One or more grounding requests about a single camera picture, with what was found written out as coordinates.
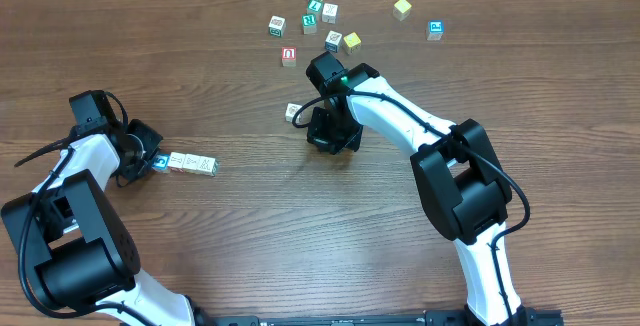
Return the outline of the blue number five block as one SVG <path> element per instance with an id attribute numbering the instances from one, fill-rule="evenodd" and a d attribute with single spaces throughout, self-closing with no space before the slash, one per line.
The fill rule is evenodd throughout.
<path id="1" fill-rule="evenodd" d="M 152 160 L 151 168 L 158 173 L 169 173 L 169 159 L 170 156 L 167 154 L 157 154 Z"/>

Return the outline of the white red edged block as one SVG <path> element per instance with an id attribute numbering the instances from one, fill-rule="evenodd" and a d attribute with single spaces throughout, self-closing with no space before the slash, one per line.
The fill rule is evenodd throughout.
<path id="1" fill-rule="evenodd" d="M 169 160 L 167 162 L 168 168 L 171 171 L 183 173 L 184 172 L 184 161 L 185 161 L 185 158 L 186 158 L 186 155 L 183 154 L 183 153 L 172 152 L 169 155 Z"/>

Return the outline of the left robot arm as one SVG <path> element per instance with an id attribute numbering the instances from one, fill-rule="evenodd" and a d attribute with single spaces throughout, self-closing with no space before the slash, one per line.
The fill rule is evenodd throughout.
<path id="1" fill-rule="evenodd" d="M 117 98 L 90 90 L 70 98 L 69 135 L 34 152 L 60 159 L 31 192 L 7 202 L 2 221 L 18 254 L 27 300 L 40 313 L 74 319 L 103 313 L 124 325 L 210 325 L 189 297 L 173 293 L 141 267 L 136 245 L 105 195 L 148 174 L 162 140 Z"/>

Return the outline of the white blue edged block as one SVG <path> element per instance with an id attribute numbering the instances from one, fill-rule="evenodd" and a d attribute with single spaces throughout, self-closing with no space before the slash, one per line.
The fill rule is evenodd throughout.
<path id="1" fill-rule="evenodd" d="M 199 173 L 199 162 L 201 157 L 194 154 L 186 154 L 184 157 L 182 169 L 187 173 Z"/>

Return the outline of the red letter U block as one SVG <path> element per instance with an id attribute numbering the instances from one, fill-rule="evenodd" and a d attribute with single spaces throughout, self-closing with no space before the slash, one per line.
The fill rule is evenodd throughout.
<path id="1" fill-rule="evenodd" d="M 295 47 L 283 47 L 281 51 L 283 67 L 295 67 L 297 64 L 297 50 Z"/>

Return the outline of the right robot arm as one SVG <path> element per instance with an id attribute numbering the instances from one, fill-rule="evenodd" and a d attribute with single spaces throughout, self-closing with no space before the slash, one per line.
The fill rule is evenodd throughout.
<path id="1" fill-rule="evenodd" d="M 516 325 L 524 309 L 513 287 L 504 238 L 507 205 L 522 189 L 506 174 L 485 129 L 429 114 L 401 96 L 371 66 L 345 68 L 330 52 L 306 76 L 318 98 L 308 102 L 307 140 L 332 155 L 357 151 L 369 127 L 408 156 L 423 211 L 454 243 L 467 283 L 472 325 Z"/>

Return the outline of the white zigzag picture block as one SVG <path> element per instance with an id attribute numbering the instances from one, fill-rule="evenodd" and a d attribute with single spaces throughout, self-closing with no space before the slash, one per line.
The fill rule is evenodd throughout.
<path id="1" fill-rule="evenodd" d="M 201 156 L 196 166 L 198 174 L 214 177 L 219 169 L 219 163 L 216 158 Z"/>

